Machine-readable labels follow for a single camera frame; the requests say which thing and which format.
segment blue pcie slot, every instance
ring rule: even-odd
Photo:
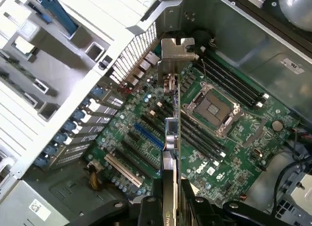
[[[154,135],[152,135],[148,130],[146,130],[144,127],[139,125],[138,123],[135,123],[134,125],[135,129],[138,130],[143,136],[145,136],[147,139],[149,139],[153,144],[159,147],[159,149],[163,150],[164,143],[161,142],[158,138],[156,138]]]

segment black cable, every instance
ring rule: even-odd
[[[277,177],[277,180],[276,180],[276,183],[275,183],[275,186],[274,186],[274,194],[273,194],[273,210],[272,210],[272,213],[271,213],[271,216],[272,217],[275,217],[276,213],[277,213],[277,192],[278,192],[278,187],[282,181],[282,178],[283,176],[285,175],[285,173],[290,170],[291,168],[297,166],[297,165],[301,165],[301,164],[305,164],[305,163],[308,163],[312,161],[312,156],[309,156],[305,159],[302,159],[300,161],[296,161],[296,162],[293,162],[291,164],[288,164],[281,172],[280,174],[278,175]]]

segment screw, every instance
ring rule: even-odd
[[[114,207],[122,207],[123,206],[123,203],[116,203],[115,205],[114,205]]]
[[[203,203],[204,199],[197,197],[197,198],[195,198],[195,201],[198,202],[198,203]]]
[[[153,201],[155,201],[155,200],[156,200],[156,198],[154,198],[154,197],[151,197],[151,198],[148,198],[148,199],[147,199],[148,202],[153,202]]]
[[[238,208],[238,205],[236,203],[230,203],[229,206],[230,206],[230,208],[233,208],[233,209]]]

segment motherboard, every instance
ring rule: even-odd
[[[85,155],[130,201],[150,195],[160,176],[172,105],[150,68]],[[181,73],[181,177],[217,206],[248,197],[297,125],[288,108],[213,53]]]

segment green circuit board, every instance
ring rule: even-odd
[[[263,89],[238,70],[234,68],[231,70],[250,86],[263,92]],[[155,116],[154,112],[157,113],[158,102],[170,104],[171,99],[164,98],[163,89],[157,86],[154,79],[157,79],[157,71],[151,69],[139,86],[133,90],[123,109],[112,119],[85,155],[88,161],[98,160],[104,168],[101,174],[122,189],[129,199],[140,194],[151,194],[152,180],[160,175],[155,166],[160,165],[160,150],[164,143],[164,122]],[[231,106],[229,101],[235,101],[235,98],[223,88],[206,79],[198,69],[189,64],[184,68],[181,77],[181,85],[187,83],[186,90],[181,96],[181,105],[189,104],[199,94],[203,82],[213,85],[215,96],[227,105]],[[180,154],[182,177],[190,180],[196,195],[205,196],[218,206],[222,206],[223,202],[229,199],[240,199],[240,196],[247,193],[288,138],[291,128],[298,125],[298,120],[289,115],[290,111],[272,96],[259,109],[240,106],[242,115],[232,124],[225,136],[217,136],[214,127],[207,120],[198,114],[193,114],[200,122],[199,128],[205,130],[206,134],[224,147],[225,157],[217,165],[199,152],[194,144],[182,137]],[[274,132],[272,129],[274,121],[282,122],[284,129]],[[138,126],[143,127],[152,138],[144,135]],[[132,146],[136,152],[124,145],[125,143]],[[115,155],[115,158],[131,173],[140,178],[142,185],[140,187],[134,185],[113,168],[104,159],[107,154]],[[131,163],[122,154],[127,154]]]

